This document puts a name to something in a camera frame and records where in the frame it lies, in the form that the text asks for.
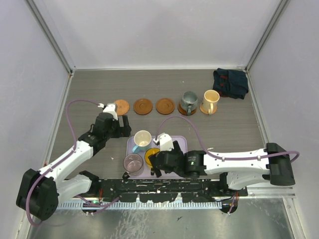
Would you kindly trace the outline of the woven rattan coaster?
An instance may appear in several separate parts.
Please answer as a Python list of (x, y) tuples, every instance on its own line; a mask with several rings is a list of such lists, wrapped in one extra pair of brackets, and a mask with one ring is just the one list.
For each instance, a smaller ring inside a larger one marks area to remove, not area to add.
[(116, 100), (115, 104), (117, 105), (116, 113), (118, 116), (125, 115), (130, 109), (130, 105), (126, 100)]
[(215, 106), (215, 107), (213, 108), (213, 111), (212, 111), (211, 114), (203, 108), (203, 105), (202, 105), (202, 104), (200, 104), (199, 108), (200, 108), (201, 112), (204, 113), (204, 114), (206, 114), (206, 115), (212, 115), (212, 114), (214, 114), (214, 113), (217, 111), (217, 106)]

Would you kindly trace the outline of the brown wooden coaster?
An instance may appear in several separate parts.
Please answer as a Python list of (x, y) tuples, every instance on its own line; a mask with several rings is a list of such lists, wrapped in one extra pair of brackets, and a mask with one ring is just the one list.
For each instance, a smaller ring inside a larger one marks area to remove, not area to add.
[(139, 115), (147, 115), (153, 109), (153, 104), (149, 99), (138, 99), (134, 102), (134, 111)]
[(194, 109), (194, 110), (192, 110), (192, 111), (191, 111), (191, 113), (190, 113), (190, 114), (188, 114), (188, 113), (187, 113), (187, 111), (185, 111), (185, 110), (181, 107), (181, 105), (180, 105), (180, 104), (178, 104), (177, 109), (178, 109), (178, 111), (179, 111), (182, 115), (184, 115), (184, 116), (190, 116), (190, 115), (193, 115), (193, 114), (195, 114), (195, 113), (196, 113), (196, 111), (197, 111), (197, 109)]
[(175, 103), (169, 98), (159, 99), (156, 103), (156, 110), (162, 115), (169, 115), (175, 110)]

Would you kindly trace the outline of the yellow mug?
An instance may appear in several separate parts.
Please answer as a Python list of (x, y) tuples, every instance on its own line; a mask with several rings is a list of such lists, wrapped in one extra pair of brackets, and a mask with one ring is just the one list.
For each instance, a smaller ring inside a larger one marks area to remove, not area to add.
[(148, 151), (146, 151), (146, 153), (145, 153), (145, 162), (146, 162), (148, 168), (150, 169), (150, 171), (151, 171), (150, 174), (151, 174), (152, 176), (154, 176), (155, 172), (154, 172), (154, 169), (153, 169), (152, 164), (151, 164), (151, 162), (150, 162), (150, 156), (155, 155), (155, 154), (157, 154), (157, 153), (159, 153), (159, 152), (160, 152), (160, 149), (159, 149), (159, 148), (150, 148), (150, 149), (149, 149)]

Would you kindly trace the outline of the white and blue mug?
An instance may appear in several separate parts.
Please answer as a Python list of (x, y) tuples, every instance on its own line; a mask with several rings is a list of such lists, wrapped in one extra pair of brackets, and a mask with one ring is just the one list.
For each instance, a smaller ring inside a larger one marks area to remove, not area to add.
[(146, 130), (140, 130), (134, 135), (132, 153), (146, 152), (151, 148), (152, 135)]

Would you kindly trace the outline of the purple glass mug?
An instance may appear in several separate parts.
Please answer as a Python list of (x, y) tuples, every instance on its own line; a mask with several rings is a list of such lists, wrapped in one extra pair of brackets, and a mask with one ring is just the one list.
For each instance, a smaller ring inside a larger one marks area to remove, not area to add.
[(138, 177), (143, 173), (144, 162), (140, 155), (132, 153), (127, 155), (123, 160), (123, 167), (125, 173), (122, 178), (127, 180), (130, 177)]

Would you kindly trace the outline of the grey green mug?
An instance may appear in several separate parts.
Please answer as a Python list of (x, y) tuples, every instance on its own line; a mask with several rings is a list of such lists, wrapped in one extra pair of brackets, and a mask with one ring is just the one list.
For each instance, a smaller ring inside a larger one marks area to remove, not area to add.
[(185, 92), (180, 100), (180, 107), (185, 111), (187, 116), (190, 116), (197, 109), (198, 97), (192, 91)]

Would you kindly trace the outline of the cream mug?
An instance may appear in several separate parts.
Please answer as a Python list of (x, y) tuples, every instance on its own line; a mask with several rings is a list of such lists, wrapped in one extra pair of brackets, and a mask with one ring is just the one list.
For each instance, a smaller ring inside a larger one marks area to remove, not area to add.
[(203, 108), (211, 114), (213, 111), (213, 108), (217, 106), (219, 99), (220, 99), (220, 95), (217, 91), (207, 90), (204, 93), (201, 104), (203, 105)]

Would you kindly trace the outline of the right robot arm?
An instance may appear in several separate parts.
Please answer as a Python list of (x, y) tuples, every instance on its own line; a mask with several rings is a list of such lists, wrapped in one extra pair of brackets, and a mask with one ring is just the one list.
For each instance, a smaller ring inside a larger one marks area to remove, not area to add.
[(290, 153), (276, 143), (267, 143), (266, 148), (246, 152), (192, 150), (184, 153), (174, 141), (171, 151), (157, 152), (149, 156), (149, 161), (156, 177), (161, 177), (162, 172), (187, 179), (218, 174), (218, 189), (224, 196), (266, 181), (275, 186), (296, 183)]

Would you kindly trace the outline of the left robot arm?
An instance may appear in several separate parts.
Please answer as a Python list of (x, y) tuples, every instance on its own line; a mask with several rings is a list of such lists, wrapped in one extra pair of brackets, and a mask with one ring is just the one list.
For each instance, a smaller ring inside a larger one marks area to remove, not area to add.
[(59, 204), (77, 195), (97, 196), (101, 188), (98, 176), (88, 171), (82, 171), (72, 179), (67, 176), (103, 149), (109, 139), (131, 135), (128, 116), (123, 115), (122, 119), (123, 125), (120, 125), (111, 113), (100, 113), (75, 146), (39, 170), (28, 169), (23, 174), (16, 205), (45, 221)]

